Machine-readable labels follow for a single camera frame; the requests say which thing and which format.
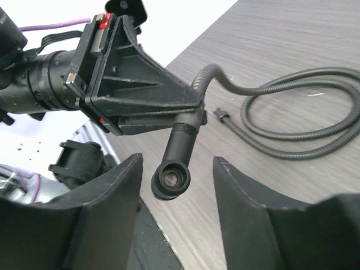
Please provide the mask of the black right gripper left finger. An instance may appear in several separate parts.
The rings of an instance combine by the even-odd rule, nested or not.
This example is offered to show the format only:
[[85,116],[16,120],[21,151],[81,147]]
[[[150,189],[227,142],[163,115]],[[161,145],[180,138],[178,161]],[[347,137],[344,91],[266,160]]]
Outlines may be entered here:
[[1,200],[2,269],[126,269],[143,157],[47,203]]

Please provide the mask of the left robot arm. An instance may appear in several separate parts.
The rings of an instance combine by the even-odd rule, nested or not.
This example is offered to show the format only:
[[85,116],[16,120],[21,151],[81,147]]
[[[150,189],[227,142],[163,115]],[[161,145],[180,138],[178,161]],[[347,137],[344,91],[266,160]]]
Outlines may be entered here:
[[170,128],[151,182],[156,196],[170,200],[190,185],[206,84],[186,84],[144,52],[137,36],[146,20],[141,1],[108,1],[82,31],[50,34],[25,50],[25,36],[1,12],[1,121],[79,110],[117,136]]

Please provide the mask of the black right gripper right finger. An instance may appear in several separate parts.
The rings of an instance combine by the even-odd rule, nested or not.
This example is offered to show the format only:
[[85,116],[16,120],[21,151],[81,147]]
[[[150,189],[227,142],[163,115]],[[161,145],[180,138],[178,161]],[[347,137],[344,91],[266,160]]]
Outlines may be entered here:
[[315,204],[283,195],[213,160],[228,269],[358,269],[359,195]]

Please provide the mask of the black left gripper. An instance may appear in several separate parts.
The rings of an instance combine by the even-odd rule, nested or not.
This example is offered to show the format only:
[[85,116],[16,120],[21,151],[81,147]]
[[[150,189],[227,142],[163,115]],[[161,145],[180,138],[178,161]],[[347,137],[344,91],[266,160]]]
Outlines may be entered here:
[[66,109],[80,110],[106,133],[203,124],[202,95],[144,52],[128,16],[102,13],[85,25],[63,85],[74,96]]

